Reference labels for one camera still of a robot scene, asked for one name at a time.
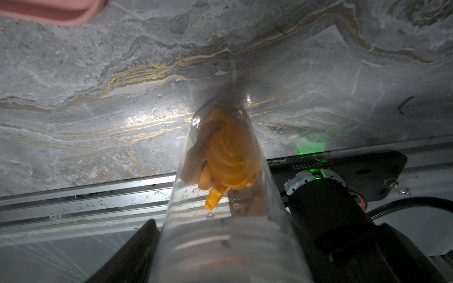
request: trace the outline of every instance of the green light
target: green light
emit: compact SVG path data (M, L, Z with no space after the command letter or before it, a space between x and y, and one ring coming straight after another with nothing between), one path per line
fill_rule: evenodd
M313 174L313 177L315 179L322 179L322 178L325 178L326 175L324 175L324 173L321 171L321 169L310 169L310 172Z
M293 142L298 155L323 152L326 147L326 143L313 143L304 138L297 138Z

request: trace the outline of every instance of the pink fabric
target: pink fabric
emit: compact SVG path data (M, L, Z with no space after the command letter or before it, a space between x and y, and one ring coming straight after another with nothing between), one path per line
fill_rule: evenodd
M105 0L0 0L0 15L30 21L76 26L89 21Z

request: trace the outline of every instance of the green led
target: green led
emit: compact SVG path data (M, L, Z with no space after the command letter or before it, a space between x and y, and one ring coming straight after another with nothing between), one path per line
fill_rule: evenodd
M310 169L310 172L313 174L313 177L315 179L322 179L326 177L326 175L324 175L321 169Z

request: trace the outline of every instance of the transparent plastic tube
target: transparent plastic tube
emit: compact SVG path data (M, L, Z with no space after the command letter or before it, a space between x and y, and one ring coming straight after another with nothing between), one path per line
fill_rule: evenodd
M193 116L149 282L312 282L241 107Z

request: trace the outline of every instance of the red wire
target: red wire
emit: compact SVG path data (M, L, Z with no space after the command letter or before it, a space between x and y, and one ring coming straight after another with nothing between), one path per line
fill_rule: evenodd
M360 199L360 203L362 204L362 209L363 209L363 211L365 211L365 202L363 201L362 197L360 197L358 194L356 194L355 191L353 191L351 189L349 191L354 193Z
M360 196L358 196L360 198L360 203L362 204L362 209L363 211L365 211L365 202L362 200L362 198Z

